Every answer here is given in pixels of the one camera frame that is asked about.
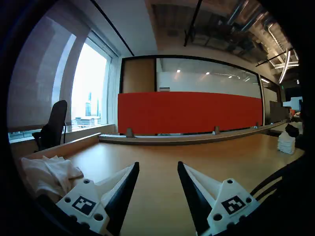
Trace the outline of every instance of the orange panel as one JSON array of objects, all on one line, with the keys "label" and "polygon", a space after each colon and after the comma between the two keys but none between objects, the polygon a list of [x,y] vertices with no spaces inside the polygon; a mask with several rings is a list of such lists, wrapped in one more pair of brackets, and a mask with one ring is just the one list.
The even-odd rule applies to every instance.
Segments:
[{"label": "orange panel", "polygon": [[260,98],[208,92],[118,95],[118,130],[125,133],[196,133],[262,125]]}]

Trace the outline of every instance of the white towel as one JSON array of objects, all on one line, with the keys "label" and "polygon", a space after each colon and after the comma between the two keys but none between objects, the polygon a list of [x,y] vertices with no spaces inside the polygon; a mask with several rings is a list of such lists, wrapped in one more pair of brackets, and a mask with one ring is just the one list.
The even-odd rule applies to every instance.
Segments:
[{"label": "white towel", "polygon": [[278,139],[278,150],[293,154],[295,151],[295,138],[291,137],[286,131],[282,132]]},{"label": "white towel", "polygon": [[65,160],[63,157],[43,156],[42,159],[24,157],[21,162],[36,196],[46,194],[54,202],[71,190],[69,179],[83,175],[78,167],[74,167],[70,160]]}]

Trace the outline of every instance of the pipe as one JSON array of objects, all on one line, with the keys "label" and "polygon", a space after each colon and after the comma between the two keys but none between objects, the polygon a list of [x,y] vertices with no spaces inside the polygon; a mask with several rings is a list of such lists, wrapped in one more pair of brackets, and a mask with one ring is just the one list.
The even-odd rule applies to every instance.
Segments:
[{"label": "pipe", "polygon": [[243,29],[241,29],[241,32],[246,32],[247,30],[249,30],[250,27],[253,26],[253,24],[255,24],[262,16],[263,14],[266,12],[266,10],[260,6],[248,19],[247,23],[245,24],[245,26],[243,27]]},{"label": "pipe", "polygon": [[239,0],[239,2],[236,4],[229,20],[226,22],[227,25],[232,25],[236,18],[239,16],[239,14],[242,12],[242,10],[246,7],[248,4],[248,0]]},{"label": "pipe", "polygon": [[282,52],[282,53],[278,54],[277,56],[274,56],[274,57],[272,57],[272,58],[270,58],[270,59],[268,59],[268,60],[266,60],[266,61],[264,61],[264,62],[262,62],[262,63],[259,63],[256,67],[258,67],[258,66],[260,66],[260,65],[262,65],[262,64],[265,64],[266,62],[268,62],[268,61],[270,61],[270,60],[272,60],[272,59],[275,59],[276,57],[279,57],[280,55],[282,55],[282,54],[284,54],[284,53],[285,53],[285,52]]},{"label": "pipe", "polygon": [[273,24],[269,25],[268,27],[268,32],[271,35],[271,37],[273,37],[274,41],[276,42],[276,44],[279,46],[279,48],[281,49],[282,52],[284,52],[283,47],[281,46],[281,44],[278,42],[278,40],[276,39],[276,37],[273,35],[273,33],[271,32],[270,28],[271,26],[273,26]]},{"label": "pipe", "polygon": [[194,15],[193,15],[193,19],[191,20],[191,23],[190,23],[190,27],[189,27],[188,33],[185,36],[184,47],[186,47],[188,39],[189,39],[189,37],[191,35],[191,32],[192,32],[192,30],[194,28],[195,20],[196,20],[196,17],[198,15],[201,3],[202,3],[202,0],[198,0],[196,9],[195,9],[195,12],[194,12]]}]

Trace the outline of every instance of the desk surface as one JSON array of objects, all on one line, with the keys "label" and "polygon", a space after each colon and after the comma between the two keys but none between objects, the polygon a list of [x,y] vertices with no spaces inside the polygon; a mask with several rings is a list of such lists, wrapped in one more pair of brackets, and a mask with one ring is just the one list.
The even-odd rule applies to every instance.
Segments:
[{"label": "desk surface", "polygon": [[249,192],[303,154],[277,151],[277,138],[262,134],[188,146],[129,146],[97,143],[67,156],[95,182],[140,162],[140,172],[121,235],[195,235],[177,173],[183,161],[218,181],[234,178]]}]

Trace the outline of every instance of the building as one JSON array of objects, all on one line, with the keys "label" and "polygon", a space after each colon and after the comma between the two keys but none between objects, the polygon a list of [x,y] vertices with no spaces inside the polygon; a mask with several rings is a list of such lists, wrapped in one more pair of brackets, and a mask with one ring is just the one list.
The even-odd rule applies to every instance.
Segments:
[{"label": "building", "polygon": [[91,102],[85,103],[85,115],[91,116]]},{"label": "building", "polygon": [[99,116],[83,116],[76,117],[76,123],[78,128],[86,128],[101,124],[101,118]]}]

